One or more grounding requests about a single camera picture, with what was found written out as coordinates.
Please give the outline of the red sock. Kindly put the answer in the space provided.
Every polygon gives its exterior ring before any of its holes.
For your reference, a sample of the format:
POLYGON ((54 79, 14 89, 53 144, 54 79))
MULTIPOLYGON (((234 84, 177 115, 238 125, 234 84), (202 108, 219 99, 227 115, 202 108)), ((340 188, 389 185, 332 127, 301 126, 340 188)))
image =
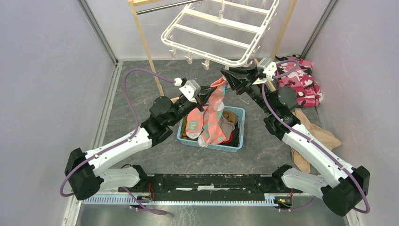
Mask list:
POLYGON ((233 135, 233 133, 231 133, 230 137, 228 139, 226 139, 225 141, 223 141, 222 144, 230 143, 233 140, 233 138, 234 138, 234 135, 233 135))

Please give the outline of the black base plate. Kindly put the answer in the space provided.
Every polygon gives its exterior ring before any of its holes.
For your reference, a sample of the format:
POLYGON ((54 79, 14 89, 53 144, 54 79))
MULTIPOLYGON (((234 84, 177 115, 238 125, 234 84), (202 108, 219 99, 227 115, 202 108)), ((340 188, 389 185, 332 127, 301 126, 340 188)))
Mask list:
POLYGON ((128 190, 153 201, 190 202, 263 201, 265 194, 301 193, 270 174, 153 174, 128 190))

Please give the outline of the olive yellow sock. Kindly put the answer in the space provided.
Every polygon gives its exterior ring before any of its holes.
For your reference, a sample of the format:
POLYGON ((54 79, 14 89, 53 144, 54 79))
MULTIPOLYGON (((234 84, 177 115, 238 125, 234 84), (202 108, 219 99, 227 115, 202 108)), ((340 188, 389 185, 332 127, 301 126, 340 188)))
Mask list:
POLYGON ((234 114, 231 111, 224 110, 222 116, 230 123, 232 123, 234 126, 238 123, 238 117, 236 114, 234 114))

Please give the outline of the blue plastic basket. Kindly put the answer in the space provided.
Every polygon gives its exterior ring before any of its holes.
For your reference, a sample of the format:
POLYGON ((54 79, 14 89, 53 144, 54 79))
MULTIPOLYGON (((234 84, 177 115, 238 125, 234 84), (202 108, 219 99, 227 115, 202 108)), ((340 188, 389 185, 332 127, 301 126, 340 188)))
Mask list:
MULTIPOLYGON (((238 122, 236 124, 236 129, 233 132, 233 138, 230 142, 224 142, 216 145, 209 144, 206 146, 208 149, 227 151, 236 153, 239 149, 243 147, 244 144, 244 127, 245 127, 245 110, 239 107, 226 106, 225 110, 234 113, 238 117, 238 122)), ((183 139, 183 125, 184 120, 180 120, 178 126, 177 139, 183 144, 188 146, 200 147, 196 140, 183 139)))

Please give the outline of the wooden rack frame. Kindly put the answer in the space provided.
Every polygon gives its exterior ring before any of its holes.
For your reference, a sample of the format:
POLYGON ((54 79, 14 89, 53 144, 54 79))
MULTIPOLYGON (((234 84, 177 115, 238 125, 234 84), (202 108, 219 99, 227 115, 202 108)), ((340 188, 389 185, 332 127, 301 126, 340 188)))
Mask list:
MULTIPOLYGON (((138 15, 136 14, 138 11, 136 10, 137 6, 143 6, 147 4, 151 4, 151 0, 130 0, 128 1, 128 5, 133 15, 133 19, 135 21, 142 45, 144 47, 148 62, 150 64, 152 72, 156 72, 155 66, 153 63, 153 59, 151 56, 151 52, 148 46, 148 42, 143 32, 142 25, 139 21, 138 15)), ((185 52, 187 55, 185 57, 188 64, 192 64, 193 57, 200 57, 203 58, 205 61, 202 62, 202 66, 205 70, 209 69, 209 64, 211 61, 215 63, 219 63, 224 65, 225 68, 229 69, 231 67, 239 67, 239 66, 248 66, 251 63, 251 59, 255 58, 255 53, 259 49, 258 44, 261 38, 265 35, 265 33, 269 30, 269 23, 271 20, 276 16, 276 8, 279 4, 278 0, 272 2, 269 8, 266 8, 267 1, 262 1, 262 5, 260 8, 252 7, 248 5, 248 1, 245 1, 244 4, 234 3, 231 0, 215 0, 213 2, 217 6, 220 7, 218 12, 218 16, 214 16, 211 14, 207 14, 204 12, 200 12, 195 10, 195 5, 201 5, 202 2, 195 2, 187 5, 182 5, 182 11, 177 15, 177 17, 173 20, 173 22, 165 29, 165 31, 161 35, 161 40, 164 44, 170 47, 171 56, 174 58, 176 56, 176 51, 180 50, 185 52), (241 23, 238 21, 230 20, 224 18, 225 7, 229 6, 232 8, 237 8, 239 10, 243 10, 245 12, 255 13, 258 15, 263 15, 264 20, 262 21, 260 26, 254 26, 246 23, 241 23), (247 33, 253 34, 253 39, 249 44, 228 39, 226 37, 222 37, 220 35, 211 34, 209 32, 205 32, 203 30, 194 29, 185 25, 180 24, 180 21, 183 19, 184 16, 191 16, 194 18, 198 18, 202 21, 207 21, 212 24, 216 24, 220 27, 228 27, 237 31, 243 31, 247 33), (236 60, 229 60, 225 57, 221 57, 215 54, 210 54, 208 52, 180 44, 178 42, 173 41, 171 36, 171 32, 174 29, 179 29, 181 31, 185 31, 200 37, 204 37, 207 39, 215 40, 220 43, 227 44, 232 47, 237 47, 245 50, 243 56, 236 60)))

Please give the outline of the black metal rod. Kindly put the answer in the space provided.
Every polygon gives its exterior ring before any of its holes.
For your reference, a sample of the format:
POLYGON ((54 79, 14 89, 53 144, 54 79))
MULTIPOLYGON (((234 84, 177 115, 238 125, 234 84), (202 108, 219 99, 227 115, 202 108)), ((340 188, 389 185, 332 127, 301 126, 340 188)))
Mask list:
POLYGON ((141 15, 141 14, 151 13, 151 12, 155 12, 155 11, 159 11, 159 10, 164 10, 164 9, 168 9, 168 8, 173 8, 173 7, 187 5, 187 4, 201 2, 201 1, 202 0, 181 1, 181 2, 177 2, 177 3, 169 4, 169 5, 159 6, 159 7, 155 7, 155 8, 151 8, 151 9, 146 9, 146 10, 141 10, 141 11, 138 11, 136 14, 141 15))

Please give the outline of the pink camouflage bag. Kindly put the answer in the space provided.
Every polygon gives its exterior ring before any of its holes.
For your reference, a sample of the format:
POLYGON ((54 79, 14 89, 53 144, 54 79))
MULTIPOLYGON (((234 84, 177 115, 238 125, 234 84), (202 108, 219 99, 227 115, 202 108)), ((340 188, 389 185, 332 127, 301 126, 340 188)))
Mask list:
POLYGON ((279 87, 288 86, 296 93, 296 99, 300 108, 316 107, 322 100, 323 95, 319 85, 312 77, 313 63, 303 59, 300 55, 277 57, 276 74, 280 75, 292 70, 296 64, 288 62, 280 64, 281 61, 293 59, 299 62, 297 69, 287 76, 277 79, 279 87))

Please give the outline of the grey brown striped sock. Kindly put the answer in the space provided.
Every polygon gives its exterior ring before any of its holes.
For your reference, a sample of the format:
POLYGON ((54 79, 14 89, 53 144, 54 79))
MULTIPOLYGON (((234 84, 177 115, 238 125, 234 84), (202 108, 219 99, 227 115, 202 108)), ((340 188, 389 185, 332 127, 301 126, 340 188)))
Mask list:
POLYGON ((231 139, 232 133, 235 130, 235 125, 231 122, 222 122, 220 124, 220 130, 222 132, 221 142, 226 142, 231 139))

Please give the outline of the white clip hanger frame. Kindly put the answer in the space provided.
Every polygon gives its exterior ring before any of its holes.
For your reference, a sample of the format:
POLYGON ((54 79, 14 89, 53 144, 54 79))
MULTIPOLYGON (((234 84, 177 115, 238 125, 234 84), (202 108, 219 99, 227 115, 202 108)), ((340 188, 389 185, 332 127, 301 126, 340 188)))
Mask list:
POLYGON ((247 65, 276 15, 278 0, 204 0, 183 7, 161 35, 172 57, 202 58, 227 67, 247 65))

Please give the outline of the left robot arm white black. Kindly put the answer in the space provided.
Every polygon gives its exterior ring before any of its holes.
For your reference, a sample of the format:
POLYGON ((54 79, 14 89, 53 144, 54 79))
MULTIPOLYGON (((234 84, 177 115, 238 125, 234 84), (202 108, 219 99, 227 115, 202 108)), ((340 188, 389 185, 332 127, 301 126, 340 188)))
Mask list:
POLYGON ((95 195, 101 189, 131 187, 137 192, 144 191, 148 179, 135 167, 112 169, 121 160, 165 141, 172 133, 172 127, 192 110, 202 110, 215 87, 201 86, 200 91, 183 86, 188 94, 196 94, 190 101, 184 94, 172 102, 168 97, 158 97, 149 109, 150 116, 141 125, 127 135, 100 148, 82 151, 80 148, 70 152, 64 173, 62 186, 71 186, 71 196, 79 201, 95 195))

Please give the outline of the pink sock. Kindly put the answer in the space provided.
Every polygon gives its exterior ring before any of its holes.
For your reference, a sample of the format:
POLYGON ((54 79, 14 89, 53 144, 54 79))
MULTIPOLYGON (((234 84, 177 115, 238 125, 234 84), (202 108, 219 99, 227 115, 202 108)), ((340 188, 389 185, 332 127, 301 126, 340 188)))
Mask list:
POLYGON ((226 140, 219 125, 224 110, 223 99, 226 94, 226 85, 227 80, 222 76, 210 86, 215 90, 208 100, 208 108, 203 115, 203 131, 198 137, 198 144, 201 147, 206 147, 209 144, 216 145, 226 140))
POLYGON ((204 111, 195 108, 187 116, 185 133, 188 138, 205 138, 205 131, 209 121, 208 106, 204 107, 204 111))

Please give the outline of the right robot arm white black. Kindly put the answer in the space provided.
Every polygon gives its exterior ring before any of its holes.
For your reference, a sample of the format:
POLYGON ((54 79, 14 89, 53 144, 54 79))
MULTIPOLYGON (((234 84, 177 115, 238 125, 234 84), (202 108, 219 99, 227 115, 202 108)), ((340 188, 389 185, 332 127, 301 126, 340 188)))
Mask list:
POLYGON ((316 198, 336 215, 344 217, 351 210, 368 214, 367 200, 370 172, 363 166, 353 167, 316 139, 294 116, 297 107, 295 91, 287 86, 269 91, 261 84, 256 69, 221 69, 236 94, 248 94, 268 115, 264 118, 268 132, 294 148, 318 172, 319 176, 284 165, 274 172, 272 187, 277 192, 288 188, 300 190, 316 198))

